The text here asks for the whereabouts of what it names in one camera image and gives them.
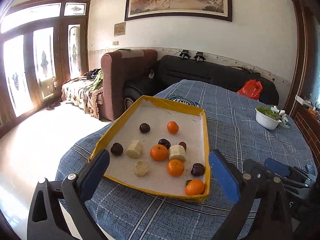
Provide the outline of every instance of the emblem on bedsheet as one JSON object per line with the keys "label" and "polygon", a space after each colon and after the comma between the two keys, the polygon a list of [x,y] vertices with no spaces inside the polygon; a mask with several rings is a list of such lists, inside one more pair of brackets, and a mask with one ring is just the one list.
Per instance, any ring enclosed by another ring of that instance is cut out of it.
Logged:
{"label": "emblem on bedsheet", "polygon": [[169,95],[169,96],[165,97],[165,99],[169,99],[169,100],[176,101],[176,102],[179,102],[179,103],[184,103],[184,104],[187,104],[189,106],[200,107],[200,105],[197,102],[194,102],[194,101],[192,101],[190,99],[183,98],[183,97],[176,96],[176,95]]}

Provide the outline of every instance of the black leather sofa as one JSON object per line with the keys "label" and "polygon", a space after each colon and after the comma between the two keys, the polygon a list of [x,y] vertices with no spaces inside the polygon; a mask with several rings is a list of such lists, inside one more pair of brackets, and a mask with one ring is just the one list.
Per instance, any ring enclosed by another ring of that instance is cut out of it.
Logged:
{"label": "black leather sofa", "polygon": [[152,79],[147,73],[124,84],[123,96],[126,109],[140,96],[154,96],[183,79],[206,82],[233,92],[241,89],[248,80],[256,79],[263,86],[259,101],[276,106],[279,103],[279,94],[274,83],[261,77],[259,73],[247,69],[165,55],[151,67],[151,70],[154,72]]}

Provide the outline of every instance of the transom window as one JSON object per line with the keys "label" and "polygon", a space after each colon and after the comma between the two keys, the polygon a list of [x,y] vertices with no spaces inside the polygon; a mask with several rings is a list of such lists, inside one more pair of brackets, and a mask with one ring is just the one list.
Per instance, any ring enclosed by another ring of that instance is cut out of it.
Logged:
{"label": "transom window", "polygon": [[67,2],[64,9],[64,16],[85,15],[86,7],[86,3]]}
{"label": "transom window", "polygon": [[59,17],[61,3],[42,4],[22,9],[6,15],[1,23],[1,33],[25,23]]}

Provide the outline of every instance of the bed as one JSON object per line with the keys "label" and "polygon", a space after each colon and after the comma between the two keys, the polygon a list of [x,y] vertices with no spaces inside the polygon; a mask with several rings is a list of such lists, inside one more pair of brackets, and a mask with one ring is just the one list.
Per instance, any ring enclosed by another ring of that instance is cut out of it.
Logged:
{"label": "bed", "polygon": [[[179,101],[205,110],[210,149],[218,149],[240,171],[245,159],[261,163],[272,158],[303,168],[315,167],[311,151],[293,120],[289,128],[268,131],[255,121],[258,101],[199,81],[182,80],[156,97]],[[56,180],[79,172],[97,141],[110,128],[78,141],[62,157]],[[85,203],[93,219],[112,237],[121,239],[211,239],[230,212],[233,203],[212,177],[211,192],[203,204],[148,195],[103,178],[91,200]],[[255,201],[240,233],[244,237],[257,211]]]}

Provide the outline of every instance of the peeled banana piece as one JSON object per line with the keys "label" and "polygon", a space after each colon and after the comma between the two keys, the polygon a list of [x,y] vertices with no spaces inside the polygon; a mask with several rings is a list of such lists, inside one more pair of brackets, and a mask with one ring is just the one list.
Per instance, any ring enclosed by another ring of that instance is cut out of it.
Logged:
{"label": "peeled banana piece", "polygon": [[180,160],[183,163],[187,160],[186,151],[181,145],[172,145],[169,148],[169,160]]}
{"label": "peeled banana piece", "polygon": [[149,171],[148,164],[138,161],[134,167],[134,174],[138,177],[143,177]]}
{"label": "peeled banana piece", "polygon": [[126,154],[132,159],[138,159],[141,156],[142,150],[143,144],[140,141],[135,140],[129,145]]}

